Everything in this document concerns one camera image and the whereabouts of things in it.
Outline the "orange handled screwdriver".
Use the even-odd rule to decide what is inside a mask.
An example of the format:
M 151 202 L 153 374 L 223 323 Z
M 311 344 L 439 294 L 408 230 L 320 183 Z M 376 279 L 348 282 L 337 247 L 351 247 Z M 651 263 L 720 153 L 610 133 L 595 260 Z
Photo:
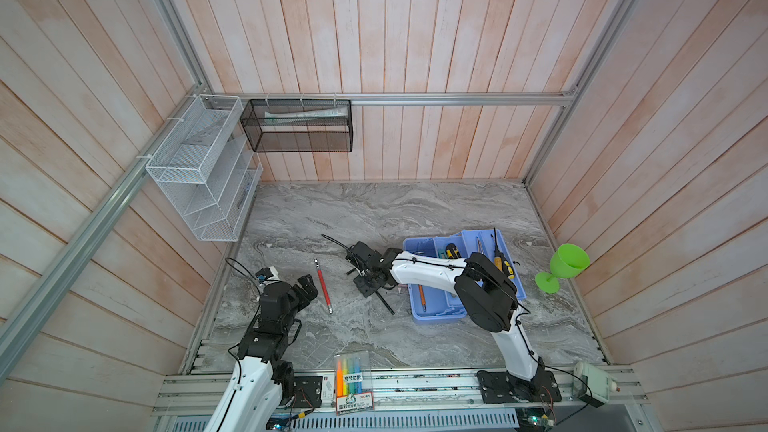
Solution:
M 426 303 L 426 297 L 425 297 L 425 291 L 424 287 L 422 285 L 418 285 L 418 291 L 419 291 L 419 298 L 420 298 L 420 304 L 422 307 L 422 312 L 427 312 L 427 303 Z

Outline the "silver metal tool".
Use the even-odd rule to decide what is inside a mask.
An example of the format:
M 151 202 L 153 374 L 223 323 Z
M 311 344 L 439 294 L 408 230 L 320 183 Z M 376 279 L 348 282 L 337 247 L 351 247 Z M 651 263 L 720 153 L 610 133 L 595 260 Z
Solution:
M 480 254 L 485 255 L 484 246 L 483 246 L 482 240 L 481 240 L 481 238 L 479 236 L 476 238 L 476 246 L 477 246 L 477 252 L 480 253 Z

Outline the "blue toolbox base tray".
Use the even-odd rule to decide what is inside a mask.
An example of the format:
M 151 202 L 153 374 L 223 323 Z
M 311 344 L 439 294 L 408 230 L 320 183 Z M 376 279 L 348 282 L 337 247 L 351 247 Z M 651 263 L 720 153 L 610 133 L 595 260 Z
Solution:
M 480 237 L 485 255 L 477 252 Z M 499 245 L 511 262 L 502 233 Z M 438 257 L 438 248 L 455 243 L 462 259 Z M 464 230 L 451 236 L 416 237 L 404 241 L 404 251 L 393 261 L 391 273 L 399 284 L 409 287 L 412 315 L 418 323 L 452 323 L 468 318 L 491 333 L 514 327 L 520 312 L 519 301 L 526 298 L 520 279 L 510 281 L 494 263 L 493 229 Z M 418 285 L 425 291 L 427 312 L 422 312 Z

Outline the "green plastic goblet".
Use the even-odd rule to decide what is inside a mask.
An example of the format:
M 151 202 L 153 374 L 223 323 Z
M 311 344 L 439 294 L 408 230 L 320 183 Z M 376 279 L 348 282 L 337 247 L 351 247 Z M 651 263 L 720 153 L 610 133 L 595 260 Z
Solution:
M 549 271 L 538 273 L 535 283 L 545 293 L 557 293 L 561 288 L 561 280 L 578 276 L 590 263 L 590 257 L 584 249 L 570 243 L 562 244 L 550 259 Z

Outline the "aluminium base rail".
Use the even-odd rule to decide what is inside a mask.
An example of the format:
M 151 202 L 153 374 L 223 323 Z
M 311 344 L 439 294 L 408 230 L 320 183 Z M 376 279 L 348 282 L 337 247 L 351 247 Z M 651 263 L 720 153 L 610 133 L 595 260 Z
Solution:
M 155 431 L 199 430 L 209 420 L 232 381 L 230 374 L 169 376 L 161 386 L 151 412 Z M 338 416 L 335 412 L 333 372 L 307 372 L 296 375 L 308 389 L 299 395 L 293 409 L 276 410 L 282 417 L 309 409 L 314 411 L 297 420 L 295 431 L 394 429 L 421 427 L 441 430 L 451 426 L 511 426 L 512 411 L 541 408 L 540 402 L 486 403 L 475 369 L 403 369 L 372 372 L 373 408 Z

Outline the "red handled hex key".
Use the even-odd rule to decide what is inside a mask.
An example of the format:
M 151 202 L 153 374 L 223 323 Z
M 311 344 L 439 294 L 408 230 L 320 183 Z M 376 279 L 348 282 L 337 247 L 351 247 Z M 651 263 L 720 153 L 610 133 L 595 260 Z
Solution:
M 333 314 L 333 305 L 332 305 L 331 297 L 330 297 L 330 294 L 328 292 L 328 288 L 327 288 L 327 284 L 326 284 L 326 281 L 325 281 L 325 278 L 324 278 L 324 273 L 323 273 L 322 267 L 321 267 L 321 265 L 319 263 L 319 260 L 317 258 L 314 259 L 314 264 L 315 264 L 315 269 L 316 269 L 316 273 L 317 273 L 317 276 L 318 276 L 318 280 L 319 280 L 320 285 L 321 285 L 321 290 L 323 292 L 323 297 L 324 297 L 324 300 L 325 300 L 325 303 L 326 303 L 327 311 L 328 311 L 329 315 L 332 315 Z

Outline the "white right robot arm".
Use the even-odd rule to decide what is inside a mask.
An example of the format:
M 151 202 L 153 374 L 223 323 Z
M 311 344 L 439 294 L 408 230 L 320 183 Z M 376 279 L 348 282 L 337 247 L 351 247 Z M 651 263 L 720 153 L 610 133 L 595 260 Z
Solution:
M 467 316 L 492 335 L 504 359 L 503 372 L 476 373 L 487 404 L 562 400 L 552 371 L 530 345 L 519 316 L 525 311 L 515 284 L 486 256 L 441 259 L 419 256 L 398 248 L 380 253 L 363 242 L 346 249 L 346 259 L 358 271 L 357 289 L 368 297 L 384 287 L 422 285 L 458 297 Z

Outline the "right aluminium frame post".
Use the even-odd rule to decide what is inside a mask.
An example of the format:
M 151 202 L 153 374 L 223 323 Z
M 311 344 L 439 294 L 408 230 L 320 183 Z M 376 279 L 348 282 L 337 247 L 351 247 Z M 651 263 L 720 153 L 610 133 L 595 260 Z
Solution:
M 607 7 L 609 14 L 603 25 L 598 29 L 599 34 L 588 48 L 589 54 L 576 68 L 577 75 L 572 82 L 572 87 L 565 93 L 568 102 L 560 106 L 556 112 L 549 114 L 547 121 L 540 130 L 540 134 L 537 136 L 537 142 L 532 149 L 534 155 L 525 166 L 526 175 L 521 179 L 526 189 L 530 190 L 532 188 L 551 150 L 556 145 L 562 130 L 567 125 L 582 97 L 594 82 L 596 75 L 631 19 L 639 1 L 615 0 L 612 6 Z

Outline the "white toolbox lid pink handle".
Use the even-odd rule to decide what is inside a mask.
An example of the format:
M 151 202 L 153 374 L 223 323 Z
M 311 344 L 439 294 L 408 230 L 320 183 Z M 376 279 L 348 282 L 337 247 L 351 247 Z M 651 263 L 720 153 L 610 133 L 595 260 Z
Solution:
M 620 391 L 613 376 L 587 362 L 578 362 L 573 375 L 572 396 L 593 407 L 608 404 L 611 394 Z

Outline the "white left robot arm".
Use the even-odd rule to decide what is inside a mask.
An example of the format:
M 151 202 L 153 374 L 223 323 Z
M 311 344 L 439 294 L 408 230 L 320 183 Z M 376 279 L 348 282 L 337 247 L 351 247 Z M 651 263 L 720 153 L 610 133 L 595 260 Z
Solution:
M 294 369 L 282 359 L 299 325 L 297 314 L 318 297 L 311 276 L 298 283 L 267 284 L 257 312 L 236 346 L 227 388 L 206 425 L 208 431 L 265 431 L 275 410 L 294 397 Z

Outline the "horizontal aluminium wall rail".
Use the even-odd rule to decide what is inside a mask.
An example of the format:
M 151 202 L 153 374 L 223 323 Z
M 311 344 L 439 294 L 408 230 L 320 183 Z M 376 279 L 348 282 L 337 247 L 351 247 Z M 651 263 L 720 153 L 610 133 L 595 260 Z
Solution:
M 265 103 L 311 102 L 353 106 L 566 106 L 576 95 L 564 92 L 427 92 L 427 93 L 237 93 L 212 94 L 212 97 L 238 97 Z

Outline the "highlighter marker pack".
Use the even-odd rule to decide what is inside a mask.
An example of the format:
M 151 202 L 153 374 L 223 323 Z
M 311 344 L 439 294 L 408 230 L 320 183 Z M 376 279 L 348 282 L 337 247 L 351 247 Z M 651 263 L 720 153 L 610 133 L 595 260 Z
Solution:
M 335 412 L 346 415 L 374 409 L 370 352 L 368 350 L 335 356 Z

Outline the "left aluminium frame rail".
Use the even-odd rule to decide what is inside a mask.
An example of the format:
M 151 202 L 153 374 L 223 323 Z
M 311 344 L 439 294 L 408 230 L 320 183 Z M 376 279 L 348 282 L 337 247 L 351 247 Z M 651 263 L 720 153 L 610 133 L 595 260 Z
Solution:
M 71 290 L 86 265 L 112 232 L 143 188 L 147 165 L 181 121 L 185 111 L 210 88 L 197 84 L 188 90 L 149 144 L 132 161 L 116 185 L 99 203 L 73 238 L 57 253 L 10 318 L 1 327 L 1 380 L 6 381 L 44 325 Z

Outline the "yellow black utility knife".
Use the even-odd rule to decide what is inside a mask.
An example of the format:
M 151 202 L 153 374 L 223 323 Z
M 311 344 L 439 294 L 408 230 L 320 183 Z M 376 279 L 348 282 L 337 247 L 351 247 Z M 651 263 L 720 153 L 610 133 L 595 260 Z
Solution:
M 449 243 L 445 248 L 445 255 L 450 260 L 462 259 L 463 256 L 455 243 Z

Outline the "yellow black handled screwdriver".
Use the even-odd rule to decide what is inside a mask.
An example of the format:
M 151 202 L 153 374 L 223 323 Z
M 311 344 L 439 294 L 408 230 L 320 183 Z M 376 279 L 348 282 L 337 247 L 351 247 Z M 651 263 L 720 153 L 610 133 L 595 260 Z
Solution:
M 515 278 L 515 271 L 511 262 L 506 258 L 499 245 L 498 230 L 493 229 L 494 238 L 494 263 L 496 267 L 512 281 Z

